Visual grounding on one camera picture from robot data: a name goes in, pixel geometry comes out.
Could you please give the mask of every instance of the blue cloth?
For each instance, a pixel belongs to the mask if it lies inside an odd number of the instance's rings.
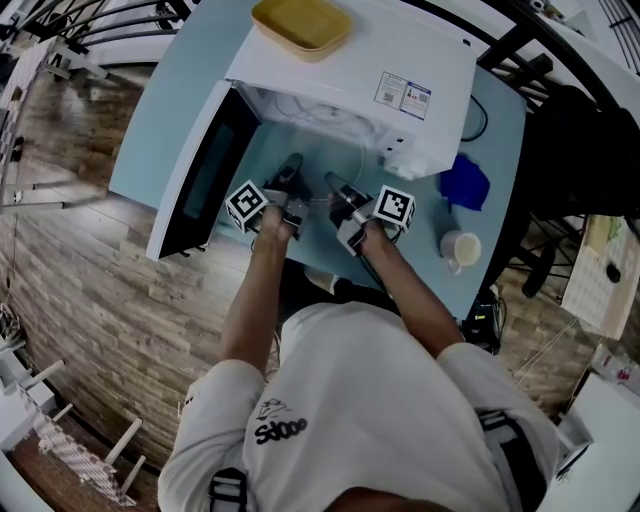
[[[457,204],[479,212],[489,194],[489,179],[476,164],[458,155],[453,168],[440,175],[440,194],[450,204]]]

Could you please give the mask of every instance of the white t-shirt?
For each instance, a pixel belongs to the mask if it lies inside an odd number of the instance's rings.
[[[354,487],[455,512],[507,511],[474,409],[508,411],[552,477],[554,427],[491,355],[460,343],[436,361],[392,313],[318,304],[285,324],[269,384],[224,361],[192,385],[160,506],[208,511],[213,475],[236,467],[250,508],[264,512],[322,511]]]

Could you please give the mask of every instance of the microwave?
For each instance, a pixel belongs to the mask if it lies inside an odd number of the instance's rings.
[[[410,193],[412,180],[451,168],[475,73],[472,50],[410,6],[335,3],[352,16],[353,32],[318,63],[251,29],[182,147],[149,258],[207,244],[216,222],[226,222],[221,206],[233,187],[247,179],[262,186],[292,153],[305,159],[318,207],[327,171],[357,186],[381,168],[407,180]]]

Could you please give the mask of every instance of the white mug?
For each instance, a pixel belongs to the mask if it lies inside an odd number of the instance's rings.
[[[440,240],[440,252],[447,260],[449,270],[459,274],[462,267],[470,267],[478,261],[482,252],[480,239],[473,233],[449,231]]]

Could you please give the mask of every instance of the wood plank floor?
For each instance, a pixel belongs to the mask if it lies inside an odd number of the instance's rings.
[[[65,360],[64,371],[51,379],[64,399],[111,441],[141,417],[129,451],[159,468],[176,433],[178,402],[217,361],[220,329],[250,253],[218,238],[188,259],[145,258],[154,212],[107,194],[106,187],[152,68],[113,71],[116,83],[82,72],[70,82],[39,79],[19,129],[27,141],[14,174],[21,182],[53,183],[33,197],[75,205],[0,217],[0,293],[5,296],[10,279],[9,303],[25,326],[33,364]],[[599,340],[578,323],[557,337],[572,320],[555,302],[565,283],[550,279],[528,300],[520,291],[524,278],[507,271],[499,281],[508,304],[500,357],[553,414]],[[636,305],[632,349],[639,318]]]

